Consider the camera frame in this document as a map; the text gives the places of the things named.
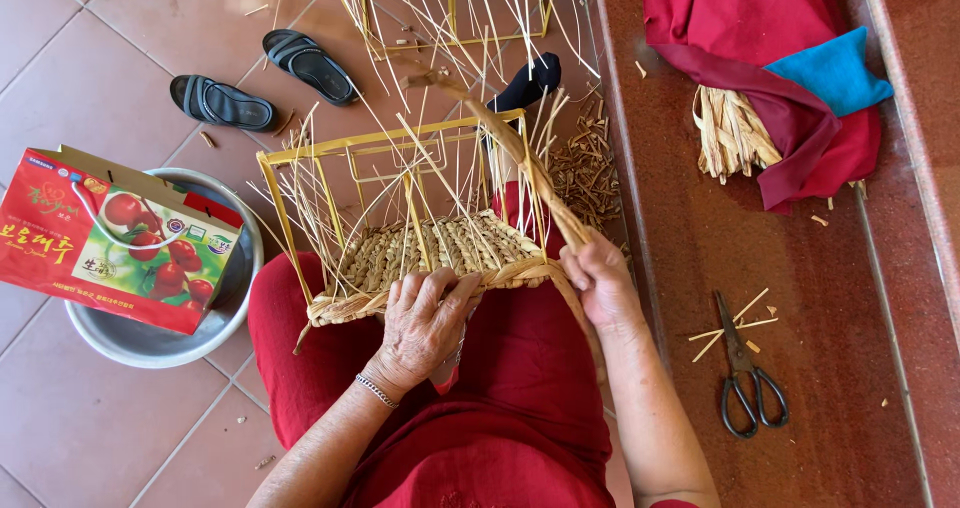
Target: scissors blade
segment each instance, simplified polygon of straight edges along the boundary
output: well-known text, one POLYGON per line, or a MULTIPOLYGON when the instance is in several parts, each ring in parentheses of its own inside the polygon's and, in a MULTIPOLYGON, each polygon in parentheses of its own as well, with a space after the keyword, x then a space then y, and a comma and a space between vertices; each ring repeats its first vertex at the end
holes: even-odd
POLYGON ((723 333, 726 336, 726 356, 729 358, 729 365, 734 373, 752 371, 754 365, 750 362, 750 356, 747 355, 747 347, 737 333, 734 319, 727 309, 727 301, 720 291, 713 291, 713 293, 717 299, 717 307, 720 308, 720 321, 723 323, 723 333))

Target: dark red cloth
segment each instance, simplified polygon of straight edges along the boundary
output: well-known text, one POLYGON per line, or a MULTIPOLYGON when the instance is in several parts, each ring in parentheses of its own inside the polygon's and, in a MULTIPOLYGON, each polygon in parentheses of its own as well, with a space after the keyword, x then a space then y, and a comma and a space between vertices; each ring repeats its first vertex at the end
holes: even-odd
MULTIPOLYGON (((517 219, 516 183, 508 184, 517 219)), ((494 202, 494 209, 499 206, 494 202)), ((553 229, 547 251, 563 242, 553 229)), ((319 258, 298 253, 311 291, 319 258)), ((248 325, 270 395, 276 436, 290 449, 374 354, 373 318, 313 328, 286 256, 253 282, 248 325)), ((429 382, 407 393, 373 438, 347 506, 613 506, 605 488, 610 432, 586 338, 552 283, 484 294, 466 330, 460 380, 438 396, 429 382)))
POLYGON ((846 32, 834 0, 643 0, 643 7, 647 43, 667 61, 701 85, 750 99, 783 155, 757 179, 764 208, 786 213, 792 201, 830 197, 874 170, 875 107, 838 119, 800 85, 762 69, 846 32))

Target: blue cloth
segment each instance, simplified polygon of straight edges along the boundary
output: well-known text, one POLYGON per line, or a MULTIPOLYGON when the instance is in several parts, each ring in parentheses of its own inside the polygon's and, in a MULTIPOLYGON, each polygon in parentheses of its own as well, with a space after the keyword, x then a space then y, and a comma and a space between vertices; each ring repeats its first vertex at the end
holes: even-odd
POLYGON ((867 27, 835 37, 822 45, 776 60, 766 68, 806 88, 826 103, 833 114, 846 116, 894 95, 863 65, 867 27))

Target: woven base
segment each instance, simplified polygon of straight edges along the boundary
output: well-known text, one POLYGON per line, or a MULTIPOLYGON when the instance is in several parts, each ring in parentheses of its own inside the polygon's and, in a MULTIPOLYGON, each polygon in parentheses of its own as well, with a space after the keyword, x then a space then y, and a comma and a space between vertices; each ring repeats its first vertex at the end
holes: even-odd
MULTIPOLYGON (((540 247, 499 219, 494 210, 484 210, 471 219, 444 218, 437 219, 436 224, 425 220, 420 228, 430 252, 430 267, 436 270, 448 266, 457 276, 482 272, 478 293, 522 285, 536 287, 547 279, 560 279, 570 287, 560 265, 551 259, 545 261, 540 247)), ((340 267, 342 278, 331 281, 308 307, 310 322, 319 327, 383 312, 394 281, 410 272, 427 271, 426 258, 412 228, 397 223, 364 229, 347 247, 340 267)), ((580 309, 572 290, 570 295, 580 309)))

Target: yellow metal frame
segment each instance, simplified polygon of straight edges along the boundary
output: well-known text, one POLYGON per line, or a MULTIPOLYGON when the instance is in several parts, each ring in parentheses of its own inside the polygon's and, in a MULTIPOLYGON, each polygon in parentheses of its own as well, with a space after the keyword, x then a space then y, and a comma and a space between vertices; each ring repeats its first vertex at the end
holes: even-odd
MULTIPOLYGON (((363 25, 363 30, 365 31, 364 36, 366 36, 366 39, 369 39, 374 36, 374 32, 371 28, 371 23, 370 23, 370 6, 367 4, 367 0, 359 0, 359 1, 360 1, 360 10, 361 10, 360 22, 363 25)), ((543 29, 539 32, 531 32, 530 36, 546 37, 547 25, 550 24, 550 15, 551 13, 553 13, 553 0, 546 0, 546 1, 537 0, 537 1, 539 3, 540 19, 542 19, 543 21, 543 29)), ((344 8, 347 7, 347 0, 340 0, 340 2, 341 4, 343 4, 344 8)), ((444 47, 450 48, 450 47, 457 47, 459 45, 471 45, 474 43, 484 42, 484 39, 475 39, 475 38, 460 39, 460 37, 457 34, 457 0, 446 0, 446 7, 448 9, 448 16, 450 19, 450 34, 456 37, 456 39, 450 39, 449 41, 442 42, 444 47)), ((508 39, 522 39, 522 38, 523 38, 522 33, 511 33, 507 35, 497 35, 496 33, 492 33, 486 39, 486 42, 490 42, 492 40, 496 43, 497 47, 499 47, 500 41, 506 41, 508 39)), ((418 45, 416 44, 416 42, 414 42, 413 45, 400 45, 400 46, 385 45, 381 49, 385 49, 387 51, 407 51, 410 49, 427 49, 427 48, 433 48, 433 44, 423 43, 418 45)))
MULTIPOLYGON (((504 122, 510 122, 513 120, 519 120, 519 130, 521 132, 521 137, 523 138, 524 146, 527 144, 527 127, 526 121, 524 121, 525 112, 522 108, 515 110, 508 110, 505 112, 497 113, 499 117, 504 122)), ((306 285, 304 280, 304 273, 301 270, 300 261, 297 258, 295 253, 297 246, 294 242, 294 233, 293 228, 290 226, 289 216, 287 215, 286 205, 284 204, 284 197, 281 193, 280 185, 277 182, 277 176, 274 174, 274 167, 277 165, 282 165, 285 163, 295 163, 300 162, 304 159, 312 159, 313 164, 316 166, 318 171, 318 177, 320 182, 323 185, 323 190, 325 192, 325 201, 327 210, 330 213, 330 220, 333 224, 333 231, 337 236, 337 242, 340 246, 341 251, 345 251, 347 248, 347 243, 344 237, 343 228, 340 221, 339 213, 337 212, 336 204, 333 201, 333 195, 330 192, 330 187, 327 184, 327 176, 324 173, 324 167, 321 164, 322 158, 330 157, 347 157, 349 158, 349 165, 351 170, 351 177, 354 179, 354 182, 357 184, 357 191, 360 196, 360 207, 366 212, 367 208, 364 201, 362 183, 386 180, 386 176, 377 176, 374 178, 361 178, 357 179, 357 174, 354 172, 355 160, 357 156, 370 155, 370 154, 381 154, 383 152, 391 151, 396 146, 399 150, 420 150, 420 147, 425 146, 427 143, 439 143, 439 141, 428 139, 428 140, 419 140, 416 142, 402 142, 394 143, 393 139, 402 139, 404 137, 409 138, 410 132, 412 132, 416 137, 420 137, 423 134, 435 134, 443 130, 450 130, 454 128, 476 128, 479 126, 479 121, 475 116, 470 116, 467 118, 461 118, 458 120, 449 120, 449 121, 438 121, 436 123, 427 123, 418 127, 410 127, 400 129, 391 129, 389 131, 380 131, 378 133, 368 133, 364 135, 353 135, 350 137, 343 137, 342 139, 336 139, 332 141, 325 141, 321 143, 312 144, 310 146, 301 146, 297 148, 287 149, 284 151, 274 151, 267 153, 265 151, 258 151, 256 155, 257 162, 260 165, 260 171, 263 173, 263 178, 267 182, 267 186, 270 189, 270 196, 273 200, 273 205, 276 207, 276 215, 280 219, 280 226, 283 229, 283 238, 287 242, 288 257, 293 263, 294 268, 296 269, 296 274, 299 276, 300 287, 303 290, 303 295, 306 297, 308 304, 313 303, 313 294, 310 293, 310 289, 306 285), (390 141, 389 144, 383 145, 378 144, 377 146, 366 146, 352 148, 356 146, 362 146, 367 144, 383 143, 390 141)), ((450 138, 444 138, 443 142, 451 142, 455 140, 464 140, 467 138, 475 138, 475 133, 465 134, 465 135, 456 135, 450 138)), ((403 177, 403 185, 405 189, 405 195, 408 200, 408 209, 412 211, 414 216, 414 230, 420 232, 420 218, 417 214, 417 209, 414 207, 413 202, 409 202, 412 196, 411 185, 413 180, 420 180, 423 173, 438 173, 447 168, 448 158, 446 155, 443 156, 442 161, 444 162, 443 167, 438 167, 437 163, 432 159, 429 163, 420 163, 414 169, 401 172, 400 174, 395 174, 392 178, 397 176, 403 177)), ((486 172, 484 171, 483 165, 483 155, 480 157, 480 176, 479 180, 483 183, 486 191, 486 172)), ((426 247, 426 242, 420 242, 422 248, 426 247)))

